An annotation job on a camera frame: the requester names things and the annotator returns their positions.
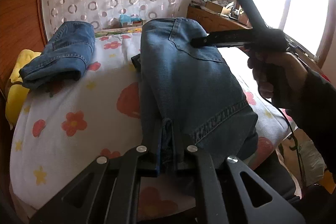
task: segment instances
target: black sleeve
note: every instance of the black sleeve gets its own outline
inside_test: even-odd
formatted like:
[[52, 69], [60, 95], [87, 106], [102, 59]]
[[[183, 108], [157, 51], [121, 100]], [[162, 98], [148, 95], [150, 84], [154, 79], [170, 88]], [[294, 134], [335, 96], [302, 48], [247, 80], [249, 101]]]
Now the black sleeve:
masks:
[[290, 115], [321, 153], [329, 171], [336, 174], [336, 89], [308, 69], [299, 103]]

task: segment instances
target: human hand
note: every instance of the human hand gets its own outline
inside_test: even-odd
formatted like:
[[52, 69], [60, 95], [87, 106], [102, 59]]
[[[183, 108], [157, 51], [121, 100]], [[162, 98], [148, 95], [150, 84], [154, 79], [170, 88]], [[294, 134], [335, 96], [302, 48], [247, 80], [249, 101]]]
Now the human hand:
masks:
[[300, 97], [301, 90], [307, 78], [307, 70], [301, 62], [289, 52], [253, 52], [248, 53], [247, 65], [252, 69], [253, 77], [258, 83], [259, 92], [265, 98], [273, 97], [274, 87], [267, 82], [263, 66], [265, 63], [274, 64], [285, 69], [286, 78], [296, 99]]

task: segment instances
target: wire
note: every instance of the wire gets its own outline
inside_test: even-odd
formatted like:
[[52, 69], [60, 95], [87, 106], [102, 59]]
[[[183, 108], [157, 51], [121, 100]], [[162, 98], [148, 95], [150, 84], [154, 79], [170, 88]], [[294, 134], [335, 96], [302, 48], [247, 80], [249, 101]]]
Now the wire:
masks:
[[301, 183], [302, 183], [302, 186], [303, 188], [305, 189], [306, 188], [306, 182], [305, 182], [305, 179], [303, 177], [303, 171], [302, 171], [302, 166], [301, 166], [301, 160], [300, 160], [300, 153], [299, 153], [299, 150], [298, 150], [298, 141], [297, 141], [297, 138], [295, 137], [294, 135], [294, 131], [293, 131], [293, 128], [288, 120], [288, 118], [286, 117], [286, 115], [281, 111], [280, 108], [278, 108], [277, 106], [273, 105], [273, 103], [269, 100], [267, 100], [265, 97], [263, 97], [260, 93], [260, 85], [259, 85], [259, 80], [260, 80], [260, 77], [261, 77], [261, 74], [263, 73], [263, 70], [261, 69], [260, 70], [260, 74], [259, 74], [259, 78], [258, 78], [258, 81], [257, 81], [257, 84], [258, 84], [258, 92], [259, 92], [259, 95], [261, 96], [262, 99], [264, 99], [266, 102], [268, 102], [269, 104], [271, 104], [272, 106], [274, 106], [280, 113], [281, 115], [285, 118], [285, 121], [289, 127], [289, 129], [291, 130], [291, 134], [287, 137], [289, 140], [293, 139], [294, 140], [294, 147], [289, 147], [290, 150], [294, 151], [296, 150], [296, 156], [297, 156], [297, 160], [298, 160], [298, 163], [299, 163], [299, 170], [300, 170], [300, 177], [301, 177]]

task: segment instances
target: denim fabric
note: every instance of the denim fabric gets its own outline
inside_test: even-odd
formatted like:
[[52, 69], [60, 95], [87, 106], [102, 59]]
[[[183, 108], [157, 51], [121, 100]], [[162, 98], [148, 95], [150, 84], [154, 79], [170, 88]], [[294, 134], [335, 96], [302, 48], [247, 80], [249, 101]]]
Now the denim fabric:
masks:
[[94, 48], [95, 32], [91, 24], [64, 22], [42, 54], [19, 71], [22, 85], [36, 89], [51, 80], [78, 80], [86, 71]]
[[194, 48], [205, 30], [185, 18], [155, 19], [142, 28], [140, 106], [143, 143], [162, 120], [162, 162], [172, 160], [171, 123], [211, 153], [215, 167], [228, 155], [257, 148], [258, 116], [216, 47]]

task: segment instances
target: wooden dresser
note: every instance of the wooden dresser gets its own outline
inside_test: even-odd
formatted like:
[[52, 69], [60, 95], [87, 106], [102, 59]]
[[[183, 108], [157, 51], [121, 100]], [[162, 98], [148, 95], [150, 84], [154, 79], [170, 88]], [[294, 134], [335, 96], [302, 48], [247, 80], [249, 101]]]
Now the wooden dresser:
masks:
[[187, 18], [196, 20], [207, 33], [215, 31], [249, 29], [234, 20], [229, 20], [192, 6], [188, 7]]

